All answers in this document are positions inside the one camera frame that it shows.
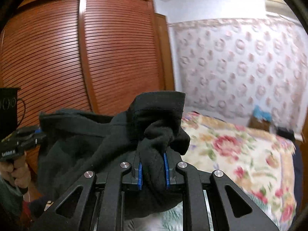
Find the floral curtain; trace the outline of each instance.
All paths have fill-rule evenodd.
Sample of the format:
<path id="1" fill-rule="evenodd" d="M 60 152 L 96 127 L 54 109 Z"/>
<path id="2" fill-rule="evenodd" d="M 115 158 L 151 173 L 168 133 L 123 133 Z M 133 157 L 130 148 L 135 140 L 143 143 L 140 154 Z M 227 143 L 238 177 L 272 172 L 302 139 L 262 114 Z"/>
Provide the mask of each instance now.
<path id="1" fill-rule="evenodd" d="M 283 18 L 210 19 L 174 28 L 185 106 L 249 119 L 255 105 L 301 132 L 307 57 L 297 25 Z"/>

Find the black garment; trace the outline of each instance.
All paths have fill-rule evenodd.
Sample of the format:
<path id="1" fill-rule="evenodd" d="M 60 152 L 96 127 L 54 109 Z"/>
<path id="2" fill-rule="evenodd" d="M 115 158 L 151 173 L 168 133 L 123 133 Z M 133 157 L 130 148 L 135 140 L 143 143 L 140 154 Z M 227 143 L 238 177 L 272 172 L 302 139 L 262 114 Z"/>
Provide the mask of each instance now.
<path id="1" fill-rule="evenodd" d="M 38 188 L 56 200 L 84 172 L 108 172 L 138 152 L 143 186 L 126 194 L 126 218 L 145 217 L 175 207 L 182 198 L 166 191 L 163 153 L 170 146 L 184 155 L 189 136 L 181 128 L 185 94 L 143 93 L 114 117 L 77 110 L 41 114 L 48 142 L 38 158 Z"/>

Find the floral bedspread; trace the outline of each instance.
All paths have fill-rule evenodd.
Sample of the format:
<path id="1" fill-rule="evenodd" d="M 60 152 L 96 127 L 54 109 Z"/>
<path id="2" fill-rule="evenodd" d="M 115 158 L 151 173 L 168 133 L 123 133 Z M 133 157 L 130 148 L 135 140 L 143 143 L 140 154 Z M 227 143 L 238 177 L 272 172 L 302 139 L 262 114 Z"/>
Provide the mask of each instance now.
<path id="1" fill-rule="evenodd" d="M 182 159 L 197 169 L 220 169 L 267 214 L 281 231 L 295 215 L 295 146 L 289 140 L 194 112 L 182 118 L 190 146 Z M 183 230 L 182 203 L 146 218 L 126 222 L 125 230 Z"/>

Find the human hand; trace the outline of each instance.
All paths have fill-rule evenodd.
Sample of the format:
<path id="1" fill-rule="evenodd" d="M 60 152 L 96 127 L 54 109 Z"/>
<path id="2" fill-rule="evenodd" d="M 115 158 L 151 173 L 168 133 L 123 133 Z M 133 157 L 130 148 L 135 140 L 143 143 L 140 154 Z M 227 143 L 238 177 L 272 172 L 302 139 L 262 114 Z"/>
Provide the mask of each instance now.
<path id="1" fill-rule="evenodd" d="M 26 153 L 14 163 L 0 162 L 0 175 L 13 187 L 26 188 L 31 181 L 31 173 L 26 163 Z"/>

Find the floral blanket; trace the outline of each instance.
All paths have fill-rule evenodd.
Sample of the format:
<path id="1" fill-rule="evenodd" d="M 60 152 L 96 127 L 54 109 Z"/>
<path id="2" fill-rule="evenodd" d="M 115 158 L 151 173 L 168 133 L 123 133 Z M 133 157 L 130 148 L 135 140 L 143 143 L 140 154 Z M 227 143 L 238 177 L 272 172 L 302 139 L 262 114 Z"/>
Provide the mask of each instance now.
<path id="1" fill-rule="evenodd" d="M 288 230 L 296 209 L 291 141 L 194 112 L 183 116 L 182 128 L 191 138 L 184 161 L 206 172 L 222 170 L 281 231 Z M 167 212 L 127 221 L 124 230 L 183 230 L 182 209 L 180 203 Z"/>

